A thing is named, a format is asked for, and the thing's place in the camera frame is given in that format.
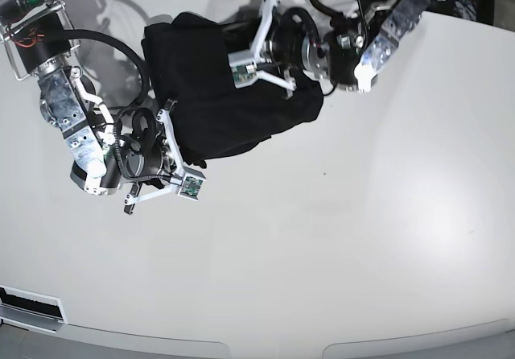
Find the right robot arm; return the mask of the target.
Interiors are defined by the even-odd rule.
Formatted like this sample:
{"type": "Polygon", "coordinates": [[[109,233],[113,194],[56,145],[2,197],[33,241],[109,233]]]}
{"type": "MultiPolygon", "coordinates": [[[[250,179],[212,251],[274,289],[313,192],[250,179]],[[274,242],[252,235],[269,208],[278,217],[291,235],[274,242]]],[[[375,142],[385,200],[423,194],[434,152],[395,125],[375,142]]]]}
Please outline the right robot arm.
{"type": "Polygon", "coordinates": [[[79,188],[103,196],[130,184],[128,214],[139,202],[180,192],[186,173],[172,132],[173,105],[144,104],[150,79],[131,48],[104,33],[74,28],[63,0],[1,0],[1,41],[16,77],[36,78],[41,114],[63,135],[79,188]],[[107,106],[82,66],[72,63],[81,40],[113,47],[134,64],[140,90],[127,106],[107,106]]]}

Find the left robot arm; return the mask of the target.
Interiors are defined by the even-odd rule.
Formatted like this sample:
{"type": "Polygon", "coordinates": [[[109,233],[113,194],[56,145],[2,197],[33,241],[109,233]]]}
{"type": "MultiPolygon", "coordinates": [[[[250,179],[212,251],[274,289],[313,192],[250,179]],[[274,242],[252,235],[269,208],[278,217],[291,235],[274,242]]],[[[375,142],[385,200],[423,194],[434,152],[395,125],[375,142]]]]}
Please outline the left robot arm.
{"type": "Polygon", "coordinates": [[[263,0],[246,67],[287,95],[306,74],[367,93],[422,14],[447,1],[263,0]]]}

